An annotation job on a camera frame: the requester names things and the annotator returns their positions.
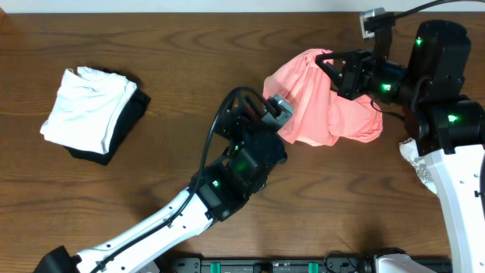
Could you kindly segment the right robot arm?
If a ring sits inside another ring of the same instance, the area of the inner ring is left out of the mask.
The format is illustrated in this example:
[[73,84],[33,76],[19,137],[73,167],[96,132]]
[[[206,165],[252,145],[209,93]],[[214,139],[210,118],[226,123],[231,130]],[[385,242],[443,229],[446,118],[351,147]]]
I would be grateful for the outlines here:
[[484,109],[463,95],[471,50],[466,29],[423,22],[407,66],[388,60],[392,24],[368,19],[372,49],[324,53],[316,65],[339,96],[374,96],[402,106],[405,129],[425,161],[440,200],[455,272],[484,270]]

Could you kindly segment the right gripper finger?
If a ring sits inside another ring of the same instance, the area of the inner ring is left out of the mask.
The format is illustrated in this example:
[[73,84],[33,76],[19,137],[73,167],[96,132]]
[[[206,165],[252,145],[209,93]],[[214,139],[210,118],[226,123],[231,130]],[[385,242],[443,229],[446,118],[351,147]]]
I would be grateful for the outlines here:
[[323,64],[326,60],[344,59],[346,55],[346,52],[322,53],[315,57],[315,63]]
[[330,62],[322,62],[321,70],[330,78],[333,85],[339,89],[343,84],[343,74]]

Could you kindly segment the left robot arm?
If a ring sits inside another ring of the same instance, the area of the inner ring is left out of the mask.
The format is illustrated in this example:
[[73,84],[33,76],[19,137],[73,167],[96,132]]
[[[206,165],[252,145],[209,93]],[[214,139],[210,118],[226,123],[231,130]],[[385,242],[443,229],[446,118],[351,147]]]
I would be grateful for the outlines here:
[[293,107],[280,95],[263,98],[233,89],[208,132],[199,170],[187,188],[154,215],[121,235],[76,255],[60,246],[34,269],[43,272],[138,272],[172,247],[239,211],[287,160],[277,132]]

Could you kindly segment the pink shirt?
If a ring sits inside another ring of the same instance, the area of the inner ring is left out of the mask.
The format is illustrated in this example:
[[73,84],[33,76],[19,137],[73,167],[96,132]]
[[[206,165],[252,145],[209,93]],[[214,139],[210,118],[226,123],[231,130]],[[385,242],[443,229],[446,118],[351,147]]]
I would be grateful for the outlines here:
[[264,81],[263,97],[280,95],[292,107],[293,116],[278,131],[287,142],[332,146],[341,137],[369,143],[383,130],[383,115],[371,98],[348,100],[330,89],[330,78],[316,65],[327,49],[306,50]]

